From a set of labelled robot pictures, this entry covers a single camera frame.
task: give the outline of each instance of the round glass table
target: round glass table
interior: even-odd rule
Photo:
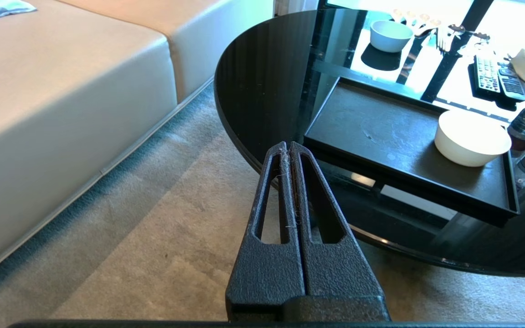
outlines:
[[[390,18],[352,9],[294,13],[256,25],[228,46],[215,73],[216,105],[255,170],[273,145],[303,143],[339,77],[504,125],[521,110],[473,96],[467,71],[473,56],[458,54],[484,47],[472,33],[454,39],[449,53],[425,34],[388,54],[369,44],[369,27]],[[522,214],[498,227],[333,164],[319,165],[359,240],[438,266],[525,276],[525,200]]]

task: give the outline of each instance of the remote control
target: remote control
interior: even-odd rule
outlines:
[[[504,95],[517,101],[525,100],[524,87],[513,68],[507,62],[498,62],[498,65],[500,67],[498,70],[499,83]]]
[[[475,92],[485,96],[498,96],[500,92],[498,64],[489,58],[475,56]]]

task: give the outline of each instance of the beige carpet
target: beige carpet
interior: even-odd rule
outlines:
[[[212,93],[0,265],[0,327],[28,318],[226,319],[224,291],[258,175],[223,131]],[[276,217],[267,215],[271,227]],[[265,234],[276,236],[266,226]],[[362,247],[394,320],[525,321],[525,278]]]

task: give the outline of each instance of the beige sofa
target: beige sofa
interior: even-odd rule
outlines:
[[[273,0],[28,0],[0,18],[0,261],[183,108]]]

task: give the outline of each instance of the carpet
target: carpet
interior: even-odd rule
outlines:
[[[225,320],[257,183],[221,126],[210,85],[0,264],[0,327],[37,318]],[[274,190],[268,208],[272,239]],[[525,278],[360,245],[394,320],[525,321]]]

